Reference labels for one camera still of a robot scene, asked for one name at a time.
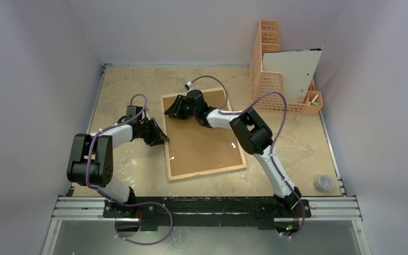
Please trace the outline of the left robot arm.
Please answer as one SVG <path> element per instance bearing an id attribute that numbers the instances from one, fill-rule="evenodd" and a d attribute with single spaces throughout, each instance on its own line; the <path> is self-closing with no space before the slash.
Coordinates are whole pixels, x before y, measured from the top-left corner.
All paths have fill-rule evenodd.
<path id="1" fill-rule="evenodd" d="M 66 170 L 70 182 L 95 190 L 116 203 L 116 210 L 123 217 L 133 216 L 137 203 L 133 189 L 113 175 L 113 150 L 134 139 L 142 139 L 148 146 L 169 141 L 143 107 L 128 106 L 126 114 L 111 127 L 74 136 Z"/>

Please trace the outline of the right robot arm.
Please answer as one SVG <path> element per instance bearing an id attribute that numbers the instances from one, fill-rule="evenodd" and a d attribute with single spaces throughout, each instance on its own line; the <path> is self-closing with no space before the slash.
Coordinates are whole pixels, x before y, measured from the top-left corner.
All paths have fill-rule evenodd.
<path id="1" fill-rule="evenodd" d="M 278 137 L 273 136 L 272 130 L 253 105 L 243 111 L 220 110 L 210 107 L 203 93 L 193 89 L 185 95 L 178 95 L 164 114 L 181 120 L 194 117 L 206 128 L 232 130 L 241 148 L 255 157 L 269 179 L 278 212 L 283 216 L 290 216 L 297 211 L 298 206 L 305 209 L 299 189 L 288 177 L 275 151 L 274 145 Z"/>

